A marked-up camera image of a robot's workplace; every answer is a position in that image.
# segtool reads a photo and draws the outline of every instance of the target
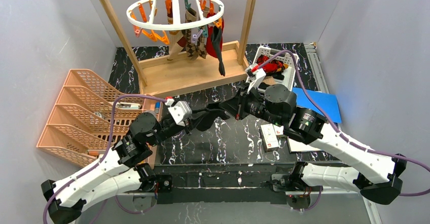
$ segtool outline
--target blue paper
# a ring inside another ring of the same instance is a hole
[[[322,92],[306,90],[310,97],[320,106],[335,123],[341,123],[339,105],[335,95]],[[310,108],[319,114],[323,115],[316,107],[308,100],[301,88],[293,88],[293,92],[297,95],[297,106]]]

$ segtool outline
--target white basket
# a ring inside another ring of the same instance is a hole
[[[257,54],[254,57],[253,63],[256,63],[258,57],[260,57],[261,55],[265,55],[271,58],[277,52],[280,52],[280,50],[259,46],[257,50]],[[296,57],[296,61],[298,62],[299,56],[297,54],[294,54],[294,55]],[[290,54],[285,53],[283,56],[278,56],[276,60],[279,60],[279,61],[282,61],[283,63],[288,64],[288,68],[282,72],[282,75],[284,76],[283,81],[275,80],[275,82],[277,82],[278,84],[283,84],[291,91],[293,89],[294,78],[296,76],[296,70],[294,69],[293,59],[291,58]]]

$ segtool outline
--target purple clothespin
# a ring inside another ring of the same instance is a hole
[[[197,34],[191,36],[191,42],[197,45],[197,39],[202,35],[203,30],[200,30]]]

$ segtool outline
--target wooden base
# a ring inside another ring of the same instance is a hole
[[[237,58],[238,51],[238,41],[223,44],[225,77],[218,71],[218,59],[210,55],[190,61],[182,52],[171,61],[167,60],[168,56],[140,61],[148,82],[145,94],[176,96],[244,80],[244,70],[249,64],[245,57]]]

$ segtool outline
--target red sock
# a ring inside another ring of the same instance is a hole
[[[209,18],[209,17],[214,16],[214,15],[215,15],[215,13],[213,13],[213,14],[208,13],[206,18]],[[224,18],[223,18],[223,26],[221,27],[221,30],[224,31]],[[213,26],[208,25],[207,26],[206,51],[210,56],[212,56],[214,58],[218,58],[217,54],[215,53],[215,50],[213,49],[212,41],[210,40],[212,33],[213,33]],[[223,50],[223,39],[222,38],[221,38],[221,42],[220,42],[220,50],[221,51]]]

